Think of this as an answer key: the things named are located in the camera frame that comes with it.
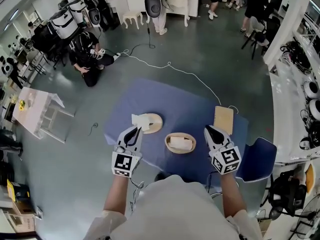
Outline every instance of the blue chair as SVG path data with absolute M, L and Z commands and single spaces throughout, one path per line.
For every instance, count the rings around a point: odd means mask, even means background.
M 277 147 L 262 137 L 252 146 L 245 145 L 244 154 L 236 177 L 244 182 L 257 182 L 269 178 L 277 154 Z

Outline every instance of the blue table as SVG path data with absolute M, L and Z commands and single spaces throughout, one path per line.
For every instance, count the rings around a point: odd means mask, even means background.
M 117 142 L 119 134 L 132 126 L 131 114 L 155 113 L 162 117 L 160 131 L 145 134 L 142 138 L 142 159 L 162 171 L 207 184 L 209 173 L 215 171 L 208 159 L 204 129 L 213 125 L 215 107 L 219 104 L 187 91 L 147 79 L 136 79 L 114 106 L 104 127 L 109 145 Z M 196 139 L 195 150 L 188 154 L 174 154 L 165 145 L 169 133 L 187 133 Z M 231 139 L 244 153 L 248 132 L 248 121 L 238 114 L 233 118 Z M 219 177 L 212 175 L 211 185 L 220 186 Z

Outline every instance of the green floor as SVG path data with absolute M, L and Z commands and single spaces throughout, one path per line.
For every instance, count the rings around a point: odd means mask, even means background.
M 272 141 L 273 100 L 267 66 L 260 50 L 254 60 L 250 46 L 241 50 L 245 39 L 239 29 L 244 10 L 236 12 L 221 4 L 216 13 L 217 19 L 208 20 L 208 9 L 201 6 L 199 17 L 192 18 L 188 27 L 184 26 L 183 17 L 168 15 L 168 32 L 163 36 L 155 33 L 151 23 L 151 43 L 156 48 L 139 46 L 132 55 L 157 66 L 170 61 L 177 69 L 195 73 L 219 96 L 223 106 L 236 106 L 248 119 L 248 144 L 258 136 Z M 100 37 L 101 46 L 115 52 L 148 41 L 146 24 L 140 30 L 134 25 L 128 29 L 122 25 Z M 101 211 L 113 178 L 113 147 L 106 143 L 103 125 L 135 78 L 163 82 L 209 100 L 216 99 L 193 76 L 170 68 L 152 68 L 133 58 L 119 58 L 104 70 L 93 88 L 85 86 L 69 62 L 47 76 L 37 76 L 32 84 L 32 88 L 57 93 L 67 110 L 76 111 L 74 118 L 60 114 L 55 120 L 54 131 L 61 137 L 67 136 L 65 144 L 47 135 L 39 140 L 19 127 L 23 161 L 10 158 L 16 181 L 29 184 L 33 202 L 43 210 L 44 218 L 37 222 L 43 239 L 82 239 L 93 217 Z M 88 136 L 96 122 L 98 128 Z M 134 177 L 136 181 L 151 183 L 156 173 L 155 168 L 142 163 Z M 133 190 L 130 186 L 129 201 Z M 254 191 L 247 194 L 252 199 L 256 196 Z

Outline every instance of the beige stool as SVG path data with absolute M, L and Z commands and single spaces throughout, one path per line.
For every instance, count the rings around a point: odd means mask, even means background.
M 139 25 L 138 25 L 138 17 L 140 16 L 140 21 L 141 21 L 141 25 L 143 25 L 144 23 L 142 22 L 142 13 L 140 11 L 128 11 L 126 12 L 122 19 L 123 22 L 125 24 L 125 28 L 128 28 L 128 24 L 126 22 L 126 19 L 130 20 L 130 24 L 132 24 L 132 19 L 135 20 L 135 24 L 136 24 L 136 28 L 139 29 Z

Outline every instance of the hand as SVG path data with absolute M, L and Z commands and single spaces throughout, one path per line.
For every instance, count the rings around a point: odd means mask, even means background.
M 85 66 L 80 67 L 80 68 L 79 68 L 79 71 L 80 71 L 81 73 L 87 73 L 87 72 L 89 72 L 88 68 L 86 68 Z

